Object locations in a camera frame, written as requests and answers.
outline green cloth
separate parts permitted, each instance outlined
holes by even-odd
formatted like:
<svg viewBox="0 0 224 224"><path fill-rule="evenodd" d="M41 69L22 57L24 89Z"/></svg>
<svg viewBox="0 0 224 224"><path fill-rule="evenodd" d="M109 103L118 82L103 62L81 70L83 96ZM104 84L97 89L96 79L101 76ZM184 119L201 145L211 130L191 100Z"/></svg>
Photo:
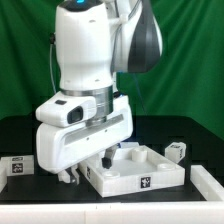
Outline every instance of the green cloth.
<svg viewBox="0 0 224 224"><path fill-rule="evenodd" d="M49 34L62 0L0 0L0 119L52 96ZM224 139L224 1L151 0L163 55L147 74L118 75L135 115L188 116ZM55 61L53 70L59 79Z"/></svg>

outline black tabletop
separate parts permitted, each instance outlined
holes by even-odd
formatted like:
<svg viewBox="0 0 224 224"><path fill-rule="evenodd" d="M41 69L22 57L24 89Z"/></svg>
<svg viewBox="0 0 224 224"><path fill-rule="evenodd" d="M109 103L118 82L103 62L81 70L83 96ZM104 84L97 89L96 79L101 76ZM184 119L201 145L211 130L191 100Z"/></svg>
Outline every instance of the black tabletop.
<svg viewBox="0 0 224 224"><path fill-rule="evenodd" d="M177 116L133 117L134 132L127 141L138 141L164 155L172 142L187 145L186 157L180 165L186 170L185 185L102 198L80 173L80 184L65 184L57 175L38 166L35 155L35 135L39 122L32 115L8 117L0 121L0 156L34 155L35 174L8 177L0 193L0 204L43 203L135 203L203 201L190 181L191 165L203 165L224 184L224 141L197 122Z"/></svg>

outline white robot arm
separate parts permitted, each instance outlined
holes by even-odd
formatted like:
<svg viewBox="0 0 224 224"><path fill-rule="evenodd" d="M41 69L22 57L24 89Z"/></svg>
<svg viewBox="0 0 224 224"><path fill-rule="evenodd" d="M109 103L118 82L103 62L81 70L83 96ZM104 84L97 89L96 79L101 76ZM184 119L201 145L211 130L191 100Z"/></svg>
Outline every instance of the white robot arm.
<svg viewBox="0 0 224 224"><path fill-rule="evenodd" d="M68 0L57 7L60 91L36 111L39 165L52 173L132 134L128 97L113 97L115 72L146 72L162 38L149 0Z"/></svg>

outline black label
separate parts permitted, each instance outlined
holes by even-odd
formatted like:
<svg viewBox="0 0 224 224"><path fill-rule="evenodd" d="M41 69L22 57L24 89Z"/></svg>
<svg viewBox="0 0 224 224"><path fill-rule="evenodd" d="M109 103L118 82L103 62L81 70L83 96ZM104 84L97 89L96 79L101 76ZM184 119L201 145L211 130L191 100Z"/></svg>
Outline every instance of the black label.
<svg viewBox="0 0 224 224"><path fill-rule="evenodd" d="M87 177L90 179L90 168L87 166Z"/></svg>
<svg viewBox="0 0 224 224"><path fill-rule="evenodd" d="M182 158L183 155L183 149L180 150L180 159Z"/></svg>
<svg viewBox="0 0 224 224"><path fill-rule="evenodd" d="M12 158L12 161L22 161L23 157L14 157Z"/></svg>
<svg viewBox="0 0 224 224"><path fill-rule="evenodd" d="M149 188L151 184L151 177L141 178L141 188Z"/></svg>
<svg viewBox="0 0 224 224"><path fill-rule="evenodd" d="M55 101L55 103L58 104L58 105L65 105L67 103L67 101L57 100L57 101Z"/></svg>
<svg viewBox="0 0 224 224"><path fill-rule="evenodd" d="M171 145L170 147L171 147L171 148L175 148L175 149L179 149L179 148L180 148L179 145Z"/></svg>
<svg viewBox="0 0 224 224"><path fill-rule="evenodd" d="M23 173L23 164L22 163L12 164L12 173Z"/></svg>

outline white container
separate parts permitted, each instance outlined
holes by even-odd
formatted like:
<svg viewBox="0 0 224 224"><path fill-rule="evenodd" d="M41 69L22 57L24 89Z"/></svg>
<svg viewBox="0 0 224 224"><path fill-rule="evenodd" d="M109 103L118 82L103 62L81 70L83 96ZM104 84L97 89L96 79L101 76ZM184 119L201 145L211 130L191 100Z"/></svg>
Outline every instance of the white container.
<svg viewBox="0 0 224 224"><path fill-rule="evenodd" d="M102 167L102 157L103 153L79 164L81 172L102 197L184 184L184 168L146 146L117 149L109 170Z"/></svg>

